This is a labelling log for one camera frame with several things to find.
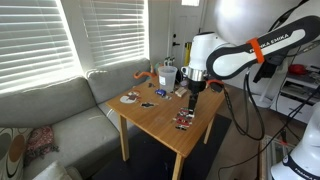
table top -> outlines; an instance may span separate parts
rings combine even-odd
[[[149,87],[149,83],[153,83],[155,87]],[[212,92],[210,88],[200,92],[192,125],[183,131],[175,128],[178,124],[173,121],[173,118],[176,117],[180,108],[188,107],[190,91],[185,93],[182,98],[174,93],[168,93],[167,95],[172,99],[166,100],[155,94],[156,89],[159,89],[158,77],[149,79],[114,97],[107,101],[106,105],[174,152],[179,153],[182,157],[187,157],[214,118],[224,100],[224,94],[223,92]],[[122,103],[120,98],[131,91],[140,93],[139,102]],[[141,107],[143,102],[157,105],[144,108]]]

patterned pillow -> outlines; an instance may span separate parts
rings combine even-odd
[[[52,151],[58,152],[59,147],[54,144],[54,136],[51,126],[34,129],[28,140],[24,165],[28,166],[32,160],[39,156],[44,158],[45,154]]]
[[[29,128],[0,128],[0,179],[22,179]]]

cup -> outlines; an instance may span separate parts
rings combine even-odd
[[[167,93],[173,91],[177,71],[178,69],[174,66],[161,66],[158,68],[160,89],[165,90]]]

wooden table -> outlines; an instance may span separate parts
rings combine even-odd
[[[149,87],[149,83],[154,84],[155,87]],[[169,93],[168,95],[171,96],[172,99],[166,100],[155,94],[156,89],[159,89],[158,77],[152,78],[114,97],[106,104],[119,114],[123,160],[126,161],[129,159],[126,122],[126,120],[129,120],[141,130],[177,153],[172,179],[179,179],[184,159],[188,157],[206,129],[204,143],[207,143],[215,113],[224,100],[224,95],[222,92],[212,92],[209,88],[201,92],[195,109],[195,117],[192,119],[192,125],[186,131],[183,131],[175,128],[177,123],[172,119],[176,117],[180,108],[188,107],[189,92],[184,94],[182,98]],[[120,102],[120,98],[130,91],[140,93],[139,96],[141,98],[139,98],[139,102],[132,104]],[[157,105],[143,108],[141,107],[142,102],[155,103]]]

door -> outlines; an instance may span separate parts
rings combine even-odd
[[[185,43],[192,42],[200,32],[205,0],[198,0],[198,6],[182,5],[182,0],[171,0],[171,41],[169,52],[175,57],[174,66],[180,69],[184,64]]]

